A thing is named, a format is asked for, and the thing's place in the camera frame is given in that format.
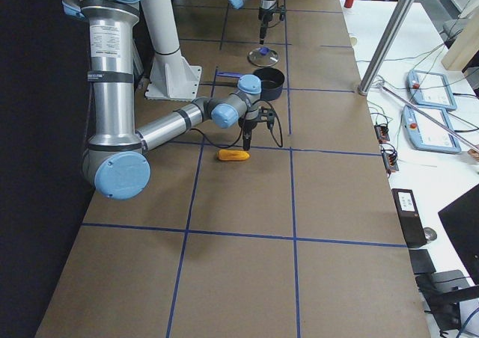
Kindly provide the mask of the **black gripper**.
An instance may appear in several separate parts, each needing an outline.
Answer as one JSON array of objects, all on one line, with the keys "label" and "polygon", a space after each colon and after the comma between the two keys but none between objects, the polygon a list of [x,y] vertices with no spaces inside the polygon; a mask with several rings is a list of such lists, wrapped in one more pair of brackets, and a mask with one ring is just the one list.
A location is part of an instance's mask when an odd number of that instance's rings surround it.
[{"label": "black gripper", "polygon": [[260,118],[256,117],[251,120],[247,120],[245,118],[240,118],[238,120],[238,124],[242,130],[242,148],[244,151],[249,151],[251,148],[251,137],[252,131],[256,128],[258,123],[260,122]]},{"label": "black gripper", "polygon": [[272,21],[273,14],[274,8],[266,9],[260,7],[258,10],[258,19],[261,21],[259,31],[259,44],[264,44],[264,40],[266,39],[266,34],[269,26],[268,22]]}]

